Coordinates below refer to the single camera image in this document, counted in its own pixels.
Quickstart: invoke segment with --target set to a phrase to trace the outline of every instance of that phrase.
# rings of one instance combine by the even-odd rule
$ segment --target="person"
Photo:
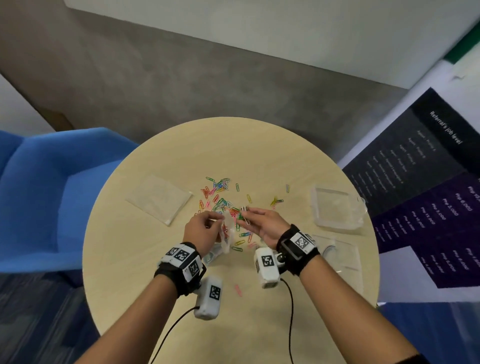
[[[237,220],[277,250],[279,239],[295,226],[277,212],[250,207]],[[185,225],[183,242],[200,257],[219,237],[223,215],[205,211]],[[354,291],[314,249],[298,276],[335,344],[349,364],[419,364],[427,360],[374,307]],[[77,364],[146,364],[179,296],[169,274],[157,274],[113,326]]]

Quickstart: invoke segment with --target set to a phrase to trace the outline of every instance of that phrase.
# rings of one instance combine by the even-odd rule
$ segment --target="table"
[[[194,193],[170,227],[125,201],[151,174]],[[269,208],[276,195],[285,200],[276,210],[301,230],[356,244],[363,270],[363,296],[376,303],[380,269],[370,219],[366,217],[363,228],[355,234],[322,229],[312,220],[310,188],[315,183],[356,193],[341,169],[317,147],[279,126],[244,118],[209,118],[177,125],[149,139],[117,167],[101,190],[88,222],[83,255],[85,293],[100,333],[140,294],[157,261],[181,242],[185,223],[204,199],[200,189],[210,186],[206,177],[231,178],[229,191],[221,196],[236,206]],[[212,321],[187,315],[165,341],[156,362],[167,358],[172,364],[289,363],[291,306],[286,286],[281,283],[274,289],[261,289],[253,251],[221,255],[207,274],[223,279],[220,315]],[[298,278],[287,272],[284,279],[295,302],[294,361],[344,363]],[[235,291],[236,284],[242,297]],[[195,300],[194,294],[180,297],[165,327],[193,307]]]

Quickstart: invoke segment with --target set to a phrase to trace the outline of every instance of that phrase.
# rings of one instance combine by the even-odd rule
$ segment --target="blue armchair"
[[[137,146],[105,128],[0,131],[0,272],[81,269],[96,197]]]

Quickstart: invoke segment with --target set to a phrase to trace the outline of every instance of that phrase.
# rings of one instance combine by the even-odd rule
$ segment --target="wristband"
[[[181,243],[171,248],[158,263],[154,277],[167,276],[177,288],[178,297],[189,295],[200,288],[200,280],[206,272],[200,254],[192,243]]]
[[[320,255],[310,235],[302,233],[293,224],[278,239],[276,251],[284,255],[285,268],[296,276],[300,275],[308,262]]]

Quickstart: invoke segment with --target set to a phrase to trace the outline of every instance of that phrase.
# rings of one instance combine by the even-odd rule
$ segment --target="green panel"
[[[444,57],[446,61],[452,64],[457,63],[460,58],[465,56],[480,41],[480,22],[464,36],[455,47]]]

